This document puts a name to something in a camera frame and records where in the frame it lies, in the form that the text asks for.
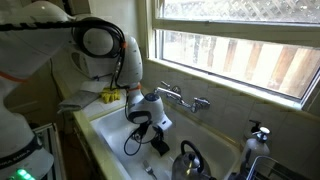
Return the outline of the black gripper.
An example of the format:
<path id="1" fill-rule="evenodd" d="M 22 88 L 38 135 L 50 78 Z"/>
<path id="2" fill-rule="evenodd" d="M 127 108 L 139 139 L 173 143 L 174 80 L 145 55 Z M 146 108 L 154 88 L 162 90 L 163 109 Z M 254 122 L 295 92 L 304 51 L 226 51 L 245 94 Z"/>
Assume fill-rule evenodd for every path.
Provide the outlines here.
<path id="1" fill-rule="evenodd" d="M 133 140 L 137 143 L 147 144 L 153 140 L 153 144 L 156 147 L 164 145 L 164 132 L 172 126 L 172 121 L 167 117 L 157 123 L 153 123 L 151 120 L 142 123 L 133 132 Z"/>

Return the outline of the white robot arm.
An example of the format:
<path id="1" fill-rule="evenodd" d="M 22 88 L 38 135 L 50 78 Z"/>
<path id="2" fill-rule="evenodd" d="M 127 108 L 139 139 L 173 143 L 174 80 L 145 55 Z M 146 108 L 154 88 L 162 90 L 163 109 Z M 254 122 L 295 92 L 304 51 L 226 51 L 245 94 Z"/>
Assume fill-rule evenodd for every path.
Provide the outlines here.
<path id="1" fill-rule="evenodd" d="M 159 95 L 141 93 L 143 68 L 137 41 L 111 22 L 97 17 L 78 19 L 51 2 L 36 1 L 6 18 L 0 40 L 2 97 L 71 41 L 91 58 L 116 62 L 110 88 L 127 91 L 127 117 L 139 126 L 137 134 L 149 129 L 161 133 L 172 125 Z M 53 155 L 26 118 L 1 105 L 0 180 L 41 180 L 53 163 Z"/>

